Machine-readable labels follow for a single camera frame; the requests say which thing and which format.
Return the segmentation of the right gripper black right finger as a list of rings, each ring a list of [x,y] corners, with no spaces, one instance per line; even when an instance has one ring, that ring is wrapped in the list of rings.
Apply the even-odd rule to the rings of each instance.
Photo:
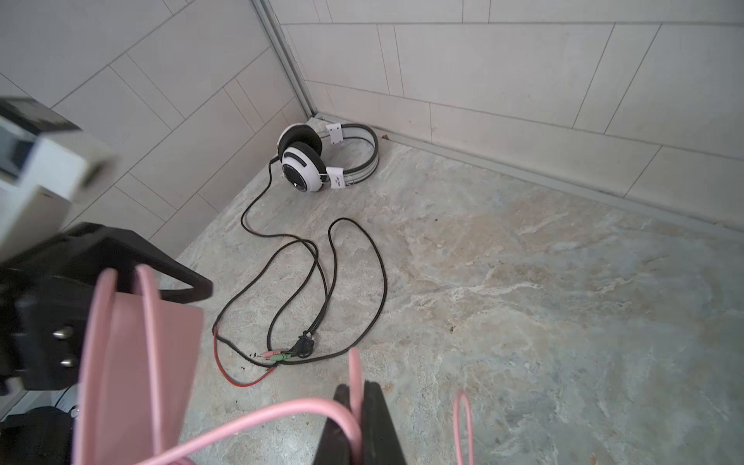
[[[406,465],[383,390],[377,382],[364,382],[362,456],[364,465]]]

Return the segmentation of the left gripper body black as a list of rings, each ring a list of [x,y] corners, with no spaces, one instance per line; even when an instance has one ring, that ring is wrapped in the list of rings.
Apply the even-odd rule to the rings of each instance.
[[[116,289],[135,290],[135,268],[184,283],[164,300],[191,303],[213,293],[207,277],[184,267],[136,232],[81,223],[11,255],[1,264],[1,380],[27,391],[60,391],[77,383],[89,308],[99,275],[118,273]]]

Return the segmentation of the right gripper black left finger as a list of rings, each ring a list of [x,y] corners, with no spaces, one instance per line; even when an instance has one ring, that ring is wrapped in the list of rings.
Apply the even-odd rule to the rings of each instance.
[[[337,386],[333,401],[341,404],[351,412],[350,388],[348,385]],[[313,460],[314,465],[350,465],[353,464],[351,447],[342,428],[331,418],[327,418],[320,437],[320,442]]]

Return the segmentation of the pink headphones with cable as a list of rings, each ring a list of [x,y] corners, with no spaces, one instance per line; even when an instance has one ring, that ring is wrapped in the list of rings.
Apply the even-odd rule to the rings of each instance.
[[[197,451],[244,430],[301,414],[334,420],[353,464],[363,464],[362,401],[366,380],[358,350],[348,356],[350,405],[307,397],[263,407],[188,442],[179,439],[196,373],[203,312],[164,300],[153,270],[135,269],[135,290],[116,289],[117,272],[96,282],[79,369],[76,464],[187,464]]]

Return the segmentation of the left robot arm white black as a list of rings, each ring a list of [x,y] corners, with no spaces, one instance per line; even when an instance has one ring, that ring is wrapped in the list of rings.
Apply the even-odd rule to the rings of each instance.
[[[174,447],[212,282],[135,232],[83,223],[1,263],[1,376],[77,389],[1,422],[5,464],[135,464]]]

